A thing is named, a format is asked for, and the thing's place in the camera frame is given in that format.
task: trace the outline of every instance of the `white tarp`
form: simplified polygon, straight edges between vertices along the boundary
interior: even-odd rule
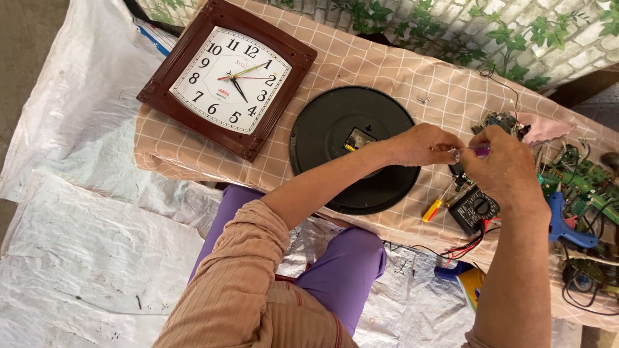
[[[0,260],[8,347],[148,347],[186,284],[220,194],[134,166],[135,96],[162,61],[121,0],[71,1],[0,175],[0,198],[20,202]],[[279,273],[298,275],[337,231],[302,223]],[[412,279],[413,252],[388,254],[355,340],[458,346],[474,314],[457,284],[434,278],[434,257],[417,256]],[[554,347],[579,347],[580,326],[553,327]]]

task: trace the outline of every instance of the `wall clock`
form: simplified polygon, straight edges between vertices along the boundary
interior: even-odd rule
[[[240,7],[210,0],[137,99],[253,162],[316,54]]]

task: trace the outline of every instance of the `brown clock frame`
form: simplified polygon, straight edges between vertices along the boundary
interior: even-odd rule
[[[205,120],[179,102],[169,91],[187,65],[191,64],[215,26],[234,30],[260,41],[292,67],[252,134],[239,134]],[[137,99],[242,159],[253,162],[314,63],[316,55],[316,50],[244,9],[224,0],[210,0],[198,12],[196,19],[146,83]]]

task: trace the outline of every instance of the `purple pants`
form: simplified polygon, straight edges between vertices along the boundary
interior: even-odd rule
[[[237,210],[262,196],[263,193],[237,185],[230,185],[223,191],[217,216],[189,279],[193,278],[198,264],[213,251],[223,226],[234,219]],[[324,254],[301,273],[295,285],[335,313],[353,336],[372,283],[383,275],[386,260],[383,243],[377,235],[358,227],[347,228],[329,242]]]

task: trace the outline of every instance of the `yellow screwdriver handle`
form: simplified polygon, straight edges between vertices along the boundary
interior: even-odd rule
[[[440,207],[442,203],[443,202],[440,199],[435,200],[426,212],[426,214],[423,216],[422,220],[424,222],[429,222],[434,216],[434,214],[436,214],[436,212],[438,211],[438,207]]]

